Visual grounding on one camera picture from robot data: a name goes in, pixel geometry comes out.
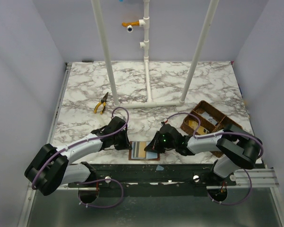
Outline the brown leather card holder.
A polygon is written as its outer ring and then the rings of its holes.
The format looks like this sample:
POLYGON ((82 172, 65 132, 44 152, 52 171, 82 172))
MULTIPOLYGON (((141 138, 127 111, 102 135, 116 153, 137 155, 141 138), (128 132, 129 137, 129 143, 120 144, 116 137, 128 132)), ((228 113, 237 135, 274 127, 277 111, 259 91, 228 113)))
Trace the brown leather card holder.
POLYGON ((159 154, 144 150, 149 143, 149 141, 130 141, 132 149, 129 150, 128 159, 133 161, 159 161, 159 154))

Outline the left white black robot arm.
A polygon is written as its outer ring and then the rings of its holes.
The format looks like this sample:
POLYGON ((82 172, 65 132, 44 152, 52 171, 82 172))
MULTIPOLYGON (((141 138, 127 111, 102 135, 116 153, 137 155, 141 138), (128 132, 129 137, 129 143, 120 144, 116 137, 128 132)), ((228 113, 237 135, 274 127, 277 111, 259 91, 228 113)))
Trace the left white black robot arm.
POLYGON ((74 162, 111 146, 116 150, 130 149, 125 123, 125 120, 115 116, 108 125, 92 130, 86 137, 69 145, 43 145, 26 168, 25 177, 44 196, 50 195, 63 184, 85 182, 89 178, 94 180, 96 173, 91 165, 74 162))

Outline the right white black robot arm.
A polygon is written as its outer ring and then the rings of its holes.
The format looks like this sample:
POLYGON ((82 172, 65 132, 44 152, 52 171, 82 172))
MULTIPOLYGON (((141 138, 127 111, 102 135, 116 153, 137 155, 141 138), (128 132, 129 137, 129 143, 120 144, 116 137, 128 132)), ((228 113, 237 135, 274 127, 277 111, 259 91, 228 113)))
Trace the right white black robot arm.
POLYGON ((253 169, 256 160, 263 154, 263 143, 233 124, 199 136, 182 135, 170 124, 164 124, 144 150, 160 154, 167 149, 173 149, 183 156, 222 152, 223 157, 214 162, 208 174, 208 178, 221 181, 238 169, 253 169))

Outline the grey card in tray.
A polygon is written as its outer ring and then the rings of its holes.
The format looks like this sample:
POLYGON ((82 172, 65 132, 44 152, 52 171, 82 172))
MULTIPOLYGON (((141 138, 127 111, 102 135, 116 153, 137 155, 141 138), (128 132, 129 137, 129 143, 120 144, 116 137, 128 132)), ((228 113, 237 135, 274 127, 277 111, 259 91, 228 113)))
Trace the grey card in tray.
POLYGON ((207 112, 203 112, 202 114, 201 114, 201 116, 203 117, 203 118, 205 118, 207 121, 209 121, 211 124, 213 124, 213 125, 217 125, 218 124, 218 122, 209 114, 209 113, 207 113, 207 112))

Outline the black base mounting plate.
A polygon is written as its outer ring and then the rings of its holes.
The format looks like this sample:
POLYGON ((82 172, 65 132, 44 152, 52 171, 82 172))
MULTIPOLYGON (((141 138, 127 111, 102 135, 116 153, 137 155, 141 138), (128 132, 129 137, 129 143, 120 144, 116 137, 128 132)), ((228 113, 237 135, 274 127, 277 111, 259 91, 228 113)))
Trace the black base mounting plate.
POLYGON ((212 176, 211 164, 92 164, 92 180, 104 182, 82 185, 69 183, 70 188, 115 197, 124 190, 130 197, 207 196, 209 189, 236 186, 234 173, 225 179, 212 176))

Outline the brown woven divided tray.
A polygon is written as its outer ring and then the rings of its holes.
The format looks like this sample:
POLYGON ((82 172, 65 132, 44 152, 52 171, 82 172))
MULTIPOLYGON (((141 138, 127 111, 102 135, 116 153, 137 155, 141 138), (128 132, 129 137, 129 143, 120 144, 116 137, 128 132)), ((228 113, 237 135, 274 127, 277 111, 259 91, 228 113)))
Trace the brown woven divided tray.
MULTIPOLYGON (((225 126, 233 124, 242 128, 238 123, 233 121, 226 114, 213 107, 208 102, 202 100, 190 112, 200 120, 200 127, 196 131, 196 135, 205 135, 212 132, 217 132, 225 128, 225 126)), ((198 126, 198 120, 190 115, 187 115, 180 128, 188 135, 192 135, 198 126)))

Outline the blue white small ball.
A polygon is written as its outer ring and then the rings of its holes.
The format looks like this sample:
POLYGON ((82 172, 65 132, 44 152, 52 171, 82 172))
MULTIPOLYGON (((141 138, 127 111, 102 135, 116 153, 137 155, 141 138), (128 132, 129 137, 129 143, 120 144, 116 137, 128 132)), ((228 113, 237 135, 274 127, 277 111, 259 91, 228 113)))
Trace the blue white small ball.
POLYGON ((126 30, 128 33, 131 33, 133 31, 133 26, 132 25, 127 26, 126 30))

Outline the orange pipe hook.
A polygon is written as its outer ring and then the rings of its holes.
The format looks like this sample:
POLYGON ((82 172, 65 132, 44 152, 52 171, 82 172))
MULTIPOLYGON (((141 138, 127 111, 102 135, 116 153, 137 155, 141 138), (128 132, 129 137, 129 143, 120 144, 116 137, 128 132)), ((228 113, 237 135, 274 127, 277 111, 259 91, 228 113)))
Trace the orange pipe hook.
POLYGON ((128 26, 139 26, 139 27, 142 27, 142 26, 145 26, 145 21, 143 19, 139 19, 138 21, 135 21, 135 22, 123 22, 122 23, 122 26, 124 27, 128 27, 128 26))

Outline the yellow handled pliers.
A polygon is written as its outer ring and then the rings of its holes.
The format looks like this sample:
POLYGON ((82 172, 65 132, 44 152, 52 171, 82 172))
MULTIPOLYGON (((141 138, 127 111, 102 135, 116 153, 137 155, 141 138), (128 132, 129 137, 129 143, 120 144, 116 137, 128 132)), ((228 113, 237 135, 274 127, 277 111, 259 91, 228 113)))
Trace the yellow handled pliers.
POLYGON ((100 114, 103 114, 106 110, 106 104, 107 104, 107 98, 108 98, 108 92, 101 98, 101 100, 98 102, 98 104, 94 108, 94 113, 96 114, 99 107, 102 106, 102 110, 100 111, 100 114))

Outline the aluminium rail frame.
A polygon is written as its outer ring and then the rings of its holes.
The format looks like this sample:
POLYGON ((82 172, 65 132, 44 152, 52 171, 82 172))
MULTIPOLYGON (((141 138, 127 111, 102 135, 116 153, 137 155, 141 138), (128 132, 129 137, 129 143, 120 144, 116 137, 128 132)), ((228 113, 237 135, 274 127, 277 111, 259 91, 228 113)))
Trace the aluminium rail frame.
MULTIPOLYGON (((69 75, 70 75, 70 72, 71 72, 71 67, 72 67, 72 62, 67 62, 65 73, 64 73, 64 76, 63 76, 62 86, 61 86, 61 89, 60 89, 60 92, 59 92, 58 100, 57 100, 57 103, 56 103, 56 107, 55 107, 50 131, 49 131, 49 135, 48 135, 48 138, 46 140, 46 143, 52 143, 52 141, 53 141, 55 129, 56 129, 56 126, 57 126, 57 121, 58 121, 59 114, 60 114, 60 111, 61 111, 61 106, 62 106, 64 94, 65 94, 65 91, 66 91, 69 75)), ((27 226, 29 216, 30 216, 30 212, 31 212, 31 208, 32 208, 33 201, 34 201, 34 197, 35 197, 35 193, 36 193, 36 191, 32 189, 31 182, 29 181, 28 186, 27 186, 26 197, 25 197, 25 200, 24 200, 24 204, 23 204, 23 207, 22 207, 22 211, 21 211, 21 214, 20 214, 20 218, 19 218, 17 227, 26 227, 27 226)))

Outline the white PVC pipe frame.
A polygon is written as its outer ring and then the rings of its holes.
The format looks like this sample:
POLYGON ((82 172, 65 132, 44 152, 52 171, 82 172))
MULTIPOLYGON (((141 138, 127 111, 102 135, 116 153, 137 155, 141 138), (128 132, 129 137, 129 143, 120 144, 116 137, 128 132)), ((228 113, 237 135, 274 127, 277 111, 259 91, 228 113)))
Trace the white PVC pipe frame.
POLYGON ((144 62, 144 69, 145 69, 145 79, 146 79, 146 94, 147 94, 147 101, 144 103, 131 103, 131 104, 122 104, 119 102, 117 90, 116 90, 116 84, 115 84, 115 78, 114 73, 112 69, 112 62, 110 59, 109 54, 109 47, 107 42, 107 36, 105 31, 105 24, 104 19, 102 15, 102 8, 100 5, 100 1, 98 0, 92 0, 92 9, 94 13, 95 22, 98 29, 98 35, 99 39, 101 41, 103 53, 104 53, 104 59, 106 64, 106 70, 108 74, 109 84, 111 86, 111 92, 113 96, 113 102, 115 106, 120 106, 124 108, 154 108, 154 107, 161 107, 161 106, 182 106, 185 103, 185 99, 188 93, 188 89, 190 87, 192 78, 195 73, 195 69, 198 63, 198 60, 201 55, 201 51, 203 48, 203 45, 206 41, 209 29, 211 27, 211 24, 213 22, 213 18, 216 12, 216 9, 218 7, 218 0, 211 0, 205 19, 203 23, 203 27, 197 42, 197 47, 195 49, 195 53, 190 65, 190 69, 186 78, 186 82, 184 84, 184 88, 182 90, 181 97, 178 101, 166 101, 166 102, 155 102, 152 98, 151 93, 151 82, 150 82, 150 67, 149 67, 149 47, 150 47, 150 40, 149 40, 149 28, 150 28, 150 16, 149 16, 149 10, 150 10, 150 2, 148 0, 145 0, 143 2, 143 20, 145 21, 145 26, 142 26, 144 29, 144 40, 140 42, 140 48, 144 49, 144 56, 143 56, 143 62, 144 62))

